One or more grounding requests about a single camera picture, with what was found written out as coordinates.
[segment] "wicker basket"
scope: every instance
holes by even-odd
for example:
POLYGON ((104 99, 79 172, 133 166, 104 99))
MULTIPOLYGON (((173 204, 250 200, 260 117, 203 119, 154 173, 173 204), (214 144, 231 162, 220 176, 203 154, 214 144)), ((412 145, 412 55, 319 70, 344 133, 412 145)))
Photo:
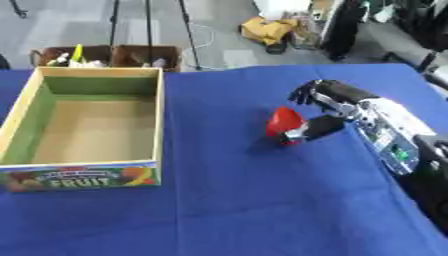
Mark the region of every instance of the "wicker basket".
MULTIPOLYGON (((163 58, 167 63, 164 67, 166 72, 180 71, 180 53, 175 46, 153 46, 152 58, 157 60, 163 58)), ((112 67, 141 67, 148 56, 147 45, 119 45, 112 54, 112 67)))
MULTIPOLYGON (((30 53, 30 62, 33 66, 46 66, 50 60, 57 59, 63 53, 73 54, 75 47, 50 47, 42 52, 32 50, 30 53)), ((109 63, 111 60, 112 49, 108 45, 84 46, 82 56, 88 60, 100 60, 109 63)))

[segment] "tripod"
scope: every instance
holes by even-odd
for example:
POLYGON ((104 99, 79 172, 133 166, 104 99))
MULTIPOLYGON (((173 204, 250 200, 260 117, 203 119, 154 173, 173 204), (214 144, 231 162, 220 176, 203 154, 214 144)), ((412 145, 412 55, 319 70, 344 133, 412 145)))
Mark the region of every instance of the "tripod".
MULTIPOLYGON (((187 13, 187 9, 185 7, 185 2, 184 0, 177 0, 179 1, 179 6, 180 9, 182 11, 182 18, 184 20, 185 23, 185 27, 187 29, 187 33, 188 33, 188 39, 190 41, 190 46, 193 52, 193 56, 194 56, 194 60, 195 60, 195 64, 196 64, 196 70, 201 70, 201 66, 199 64, 199 58, 197 55, 197 51, 196 51, 196 47, 194 45, 194 40, 193 40, 193 35, 191 33, 191 28, 190 28, 190 16, 187 13)), ((153 60, 153 53, 152 53, 152 45, 153 45, 153 40, 152 40, 152 28, 151 28, 151 4, 150 4, 150 0, 145 0, 145 12, 146 12, 146 33, 148 36, 148 55, 147 60, 148 63, 151 65, 152 64, 152 60, 153 60)), ((109 45, 112 47, 115 43, 115 34, 116 34, 116 29, 117 29, 117 22, 118 22, 118 11, 120 9, 120 0, 115 0, 114 1, 114 7, 113 7, 113 11, 112 11, 112 16, 110 18, 110 22, 112 23, 111 26, 111 33, 110 33, 110 40, 109 40, 109 45)))
POLYGON ((20 9, 17 0, 9 0, 9 2, 11 3, 14 12, 19 15, 20 18, 25 19, 27 11, 20 9))

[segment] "floor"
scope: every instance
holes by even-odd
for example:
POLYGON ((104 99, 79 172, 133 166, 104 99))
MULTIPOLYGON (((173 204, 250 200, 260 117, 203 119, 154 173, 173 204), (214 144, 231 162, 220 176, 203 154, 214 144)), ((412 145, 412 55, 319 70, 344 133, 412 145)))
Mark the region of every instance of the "floor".
MULTIPOLYGON (((112 0, 17 0, 29 11, 20 19, 9 1, 0 1, 0 52, 14 68, 29 68, 29 52, 52 46, 107 44, 112 0)), ((189 47, 178 0, 152 1, 153 37, 156 44, 189 47)), ((269 55, 264 48, 236 33, 236 28, 257 14, 251 0, 185 0, 199 49, 201 65, 212 68, 237 68, 252 65, 331 63, 319 51, 289 48, 283 55, 269 55)), ((121 0, 117 44, 146 43, 143 0, 121 0)), ((369 62, 364 56, 348 63, 369 62)), ((183 70, 192 70, 190 51, 185 52, 183 70)))

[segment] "cardboard box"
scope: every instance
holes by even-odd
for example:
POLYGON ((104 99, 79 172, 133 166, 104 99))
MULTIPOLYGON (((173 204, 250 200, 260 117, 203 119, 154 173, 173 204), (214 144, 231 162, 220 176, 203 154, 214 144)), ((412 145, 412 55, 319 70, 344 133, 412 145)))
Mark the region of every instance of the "cardboard box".
POLYGON ((272 45, 282 40, 286 33, 297 26, 297 20, 266 21, 262 17, 254 17, 241 25, 242 36, 272 45))
POLYGON ((37 68, 0 129, 11 191, 160 185, 161 69, 37 68))
POLYGON ((313 0, 312 15, 316 21, 328 19, 333 0, 313 0))

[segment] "blue tablecloth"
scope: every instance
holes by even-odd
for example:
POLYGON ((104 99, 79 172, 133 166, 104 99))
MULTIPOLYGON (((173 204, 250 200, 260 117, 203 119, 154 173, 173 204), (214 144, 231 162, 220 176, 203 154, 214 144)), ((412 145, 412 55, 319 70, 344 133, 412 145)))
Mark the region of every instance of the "blue tablecloth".
MULTIPOLYGON (((1 111, 28 75, 0 72, 1 111)), ((403 65, 167 74, 163 185, 0 191, 0 255, 448 255, 448 239, 352 129, 284 149, 263 143, 270 112, 319 78, 396 100, 448 132, 448 104, 403 65)))

